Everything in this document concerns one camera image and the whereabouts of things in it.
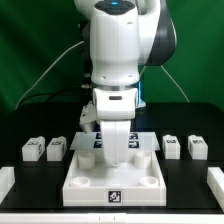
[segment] white cable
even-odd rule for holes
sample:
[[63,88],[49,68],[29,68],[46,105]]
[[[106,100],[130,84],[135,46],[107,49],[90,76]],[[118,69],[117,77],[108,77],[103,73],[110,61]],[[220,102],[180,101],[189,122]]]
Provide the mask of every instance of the white cable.
[[187,95],[184,93],[184,91],[181,89],[181,87],[177,84],[177,82],[174,80],[174,78],[168,73],[168,71],[161,66],[162,70],[167,74],[167,76],[174,82],[174,84],[177,86],[177,88],[181,91],[185,99],[187,100],[188,103],[190,103],[190,100],[188,99]]
[[141,78],[145,70],[147,69],[147,66],[144,66],[139,74],[139,77]]
[[31,86],[30,89],[28,89],[23,96],[19,99],[18,103],[16,104],[16,108],[18,109],[20,102],[24,99],[24,97],[26,97],[36,86],[37,84],[47,75],[47,73],[71,50],[73,50],[74,48],[78,47],[79,45],[83,44],[84,42],[81,41],[78,44],[70,47],[69,49],[67,49],[44,73],[43,75],[41,75],[41,77]]

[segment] small white block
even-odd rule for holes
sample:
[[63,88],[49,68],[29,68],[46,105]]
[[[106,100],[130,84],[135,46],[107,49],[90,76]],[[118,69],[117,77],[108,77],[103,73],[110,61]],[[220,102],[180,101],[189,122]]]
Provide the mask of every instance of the small white block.
[[140,151],[135,154],[135,167],[138,169],[149,169],[151,167],[151,152]]
[[209,167],[207,183],[224,211],[224,173],[219,167]]
[[14,167],[3,167],[0,170],[0,204],[15,183]]
[[78,153],[78,166],[81,170],[92,170],[95,167],[95,154],[91,152]]
[[45,138],[30,138],[23,146],[23,161],[38,161],[45,151]]
[[47,161],[62,161],[67,151],[65,137],[53,138],[47,146]]
[[201,136],[191,135],[188,137],[188,150],[192,159],[207,160],[208,145]]
[[166,159],[180,159],[180,143],[176,136],[163,136],[163,152]]

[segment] black sticker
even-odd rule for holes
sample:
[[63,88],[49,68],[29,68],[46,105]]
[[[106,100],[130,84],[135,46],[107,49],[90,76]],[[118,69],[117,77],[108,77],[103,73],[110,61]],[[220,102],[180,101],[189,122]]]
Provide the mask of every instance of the black sticker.
[[203,141],[202,140],[193,140],[193,143],[195,143],[195,144],[202,144]]
[[139,149],[139,142],[138,141],[130,141],[128,144],[130,149]]
[[138,139],[138,133],[130,133],[129,139],[131,139],[131,140],[137,140]]
[[39,142],[28,142],[27,145],[38,145]]
[[176,140],[166,140],[167,143],[176,143]]
[[63,144],[63,146],[62,146],[62,155],[64,155],[65,154],[65,145]]
[[101,133],[96,134],[96,139],[101,139]]
[[42,147],[41,144],[39,145],[39,155],[42,153]]
[[121,203],[122,192],[121,191],[108,191],[109,203]]
[[62,142],[57,142],[57,141],[51,143],[51,145],[61,145],[61,144],[62,144]]
[[93,148],[94,149],[101,149],[101,148],[103,148],[102,142],[101,141],[95,141]]

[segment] white platform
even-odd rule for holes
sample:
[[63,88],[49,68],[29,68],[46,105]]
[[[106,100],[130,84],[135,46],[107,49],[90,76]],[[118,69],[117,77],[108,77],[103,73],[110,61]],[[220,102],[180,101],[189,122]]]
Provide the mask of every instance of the white platform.
[[219,167],[209,167],[207,183],[224,211],[224,173]]
[[0,224],[223,224],[223,215],[196,214],[0,214]]
[[15,183],[14,167],[0,169],[0,204]]
[[[100,142],[97,135],[77,133],[72,143],[76,151],[63,186],[64,206],[165,206],[166,186],[155,154],[159,150],[155,134],[137,133],[138,139],[132,135],[130,147],[138,148],[129,148],[127,161],[119,166],[106,164],[103,149],[94,148]],[[87,169],[80,168],[83,152],[87,160],[91,155],[88,164],[94,164]]]

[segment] table surface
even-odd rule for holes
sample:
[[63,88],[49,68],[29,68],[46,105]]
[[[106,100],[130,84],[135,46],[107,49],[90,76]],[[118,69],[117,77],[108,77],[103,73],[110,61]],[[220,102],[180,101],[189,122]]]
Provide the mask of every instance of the table surface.
[[[38,162],[22,161],[22,146],[31,137],[65,136],[68,143],[79,128],[82,107],[77,103],[26,104],[0,124],[0,168],[15,167],[16,183],[0,205],[0,213],[108,213],[127,214],[223,214],[207,185],[208,167],[224,168],[224,113],[205,103],[151,103],[136,111],[131,131],[155,132],[158,141],[166,134],[177,136],[180,160],[165,160],[157,152],[167,186],[166,207],[72,207],[64,208],[62,186],[73,152],[62,162],[47,162],[46,153]],[[192,160],[187,137],[203,136],[208,160]]]

